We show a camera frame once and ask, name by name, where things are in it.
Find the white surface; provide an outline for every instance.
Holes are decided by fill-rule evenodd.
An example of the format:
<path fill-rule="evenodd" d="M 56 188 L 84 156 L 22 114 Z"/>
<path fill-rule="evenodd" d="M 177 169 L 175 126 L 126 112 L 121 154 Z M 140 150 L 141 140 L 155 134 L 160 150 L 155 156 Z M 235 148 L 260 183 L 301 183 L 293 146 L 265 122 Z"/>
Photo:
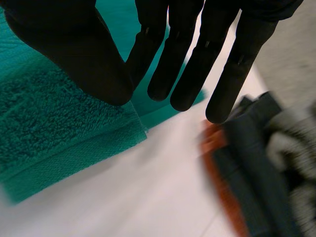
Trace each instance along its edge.
<path fill-rule="evenodd" d="M 233 40 L 230 30 L 205 83 L 209 97 Z M 252 69 L 240 94 L 257 96 L 265 90 Z M 72 175 L 17 206 L 6 206 L 1 197 L 0 236 L 235 236 L 200 163 L 198 137 L 207 102 L 153 128 L 138 146 Z"/>

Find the gray cloth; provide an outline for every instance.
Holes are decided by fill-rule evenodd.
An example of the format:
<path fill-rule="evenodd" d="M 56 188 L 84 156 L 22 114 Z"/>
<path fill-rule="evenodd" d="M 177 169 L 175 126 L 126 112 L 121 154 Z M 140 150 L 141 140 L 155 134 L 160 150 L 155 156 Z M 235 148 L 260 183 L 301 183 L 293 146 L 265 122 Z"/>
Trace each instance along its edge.
<path fill-rule="evenodd" d="M 273 117 L 267 155 L 280 171 L 295 170 L 304 182 L 290 193 L 294 216 L 306 237 L 316 237 L 316 101 Z"/>

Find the teal towel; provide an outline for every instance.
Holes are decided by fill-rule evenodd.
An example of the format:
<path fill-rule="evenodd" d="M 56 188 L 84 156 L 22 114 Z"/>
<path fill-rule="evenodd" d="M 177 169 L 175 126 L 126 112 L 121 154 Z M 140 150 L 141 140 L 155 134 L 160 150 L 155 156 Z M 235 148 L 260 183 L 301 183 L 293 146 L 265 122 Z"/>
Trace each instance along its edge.
<path fill-rule="evenodd" d="M 126 59 L 140 29 L 134 1 L 101 0 L 97 8 Z M 169 98 L 147 96 L 162 48 L 132 101 L 113 107 L 84 94 L 23 44 L 2 9 L 0 29 L 0 182 L 13 202 L 136 145 L 146 129 L 177 113 Z M 201 93 L 196 102 L 202 99 Z"/>

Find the gloved hand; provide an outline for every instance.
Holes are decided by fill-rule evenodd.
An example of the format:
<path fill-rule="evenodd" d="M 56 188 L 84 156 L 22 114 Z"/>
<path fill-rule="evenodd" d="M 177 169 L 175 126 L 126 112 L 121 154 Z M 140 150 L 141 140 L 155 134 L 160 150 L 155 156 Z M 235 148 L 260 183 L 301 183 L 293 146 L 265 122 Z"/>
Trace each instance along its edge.
<path fill-rule="evenodd" d="M 0 6 L 13 32 L 62 68 L 84 92 L 123 105 L 133 94 L 133 84 L 95 2 L 0 0 Z"/>
<path fill-rule="evenodd" d="M 290 17 L 303 0 L 206 0 L 197 46 L 177 83 L 171 105 L 185 111 L 194 102 L 242 9 L 236 40 L 206 109 L 221 123 L 261 46 L 279 20 Z M 14 33 L 70 76 L 88 94 L 122 105 L 132 96 L 160 47 L 169 8 L 170 34 L 148 95 L 157 101 L 170 93 L 191 44 L 203 0 L 135 0 L 141 31 L 124 64 L 111 34 L 95 9 L 96 0 L 0 0 Z"/>
<path fill-rule="evenodd" d="M 224 44 L 228 29 L 242 9 L 236 40 L 206 108 L 213 123 L 224 122 L 261 48 L 279 20 L 290 17 L 303 0 L 206 0 L 200 36 L 171 95 L 178 111 L 189 109 L 201 90 Z M 135 0 L 141 31 L 126 62 L 135 86 L 149 68 L 162 43 L 167 9 L 170 34 L 148 87 L 156 101 L 167 98 L 191 44 L 203 0 Z"/>

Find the orange strip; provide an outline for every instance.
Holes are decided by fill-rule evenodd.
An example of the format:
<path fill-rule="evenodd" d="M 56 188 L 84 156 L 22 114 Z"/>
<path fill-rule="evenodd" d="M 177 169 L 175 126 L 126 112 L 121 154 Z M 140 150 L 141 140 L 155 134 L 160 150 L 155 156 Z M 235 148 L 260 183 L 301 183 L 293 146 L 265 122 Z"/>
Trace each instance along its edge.
<path fill-rule="evenodd" d="M 204 122 L 204 140 L 201 143 L 202 159 L 206 172 L 215 186 L 222 206 L 231 224 L 239 237 L 248 237 L 248 228 L 245 224 L 238 200 L 232 194 L 229 185 L 222 179 L 216 164 L 212 159 L 212 152 L 226 146 L 224 133 L 220 125 Z"/>

